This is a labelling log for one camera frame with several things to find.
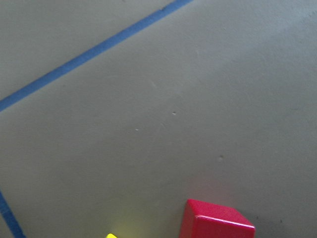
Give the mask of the red wooden cube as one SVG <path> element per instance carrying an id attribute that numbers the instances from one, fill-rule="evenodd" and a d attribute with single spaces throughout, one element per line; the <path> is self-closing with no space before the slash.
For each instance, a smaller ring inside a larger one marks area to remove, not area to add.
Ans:
<path id="1" fill-rule="evenodd" d="M 188 199 L 180 238 L 254 238 L 255 226 L 236 209 Z"/>

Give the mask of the yellow wooden cube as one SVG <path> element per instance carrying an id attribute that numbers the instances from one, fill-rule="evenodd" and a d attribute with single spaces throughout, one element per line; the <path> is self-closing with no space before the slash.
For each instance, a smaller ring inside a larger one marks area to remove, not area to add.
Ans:
<path id="1" fill-rule="evenodd" d="M 107 234 L 106 238 L 117 238 L 114 234 Z"/>

